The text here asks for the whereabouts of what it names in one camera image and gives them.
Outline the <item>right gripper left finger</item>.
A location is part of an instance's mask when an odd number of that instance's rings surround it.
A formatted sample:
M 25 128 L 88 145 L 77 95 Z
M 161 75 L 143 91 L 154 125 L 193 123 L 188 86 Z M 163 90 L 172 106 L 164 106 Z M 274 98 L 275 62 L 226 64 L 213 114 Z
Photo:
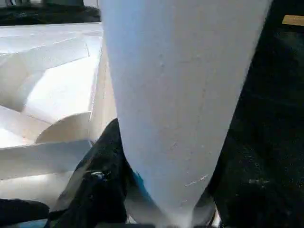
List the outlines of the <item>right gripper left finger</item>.
M 50 213 L 52 228 L 94 228 L 127 221 L 129 165 L 113 119 L 74 170 Z

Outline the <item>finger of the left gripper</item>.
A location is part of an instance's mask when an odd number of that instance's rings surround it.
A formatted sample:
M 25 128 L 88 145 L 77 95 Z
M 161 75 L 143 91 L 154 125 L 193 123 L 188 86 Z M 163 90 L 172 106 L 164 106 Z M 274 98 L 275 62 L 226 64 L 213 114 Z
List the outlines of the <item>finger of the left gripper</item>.
M 0 199 L 0 226 L 9 226 L 48 217 L 49 207 L 41 202 L 21 199 Z

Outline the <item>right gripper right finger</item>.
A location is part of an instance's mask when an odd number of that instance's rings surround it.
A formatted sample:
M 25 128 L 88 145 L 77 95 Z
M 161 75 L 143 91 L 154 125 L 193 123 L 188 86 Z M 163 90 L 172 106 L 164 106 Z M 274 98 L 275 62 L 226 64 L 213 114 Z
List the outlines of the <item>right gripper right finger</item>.
M 293 228 L 295 215 L 256 152 L 238 142 L 224 144 L 210 181 L 227 228 Z

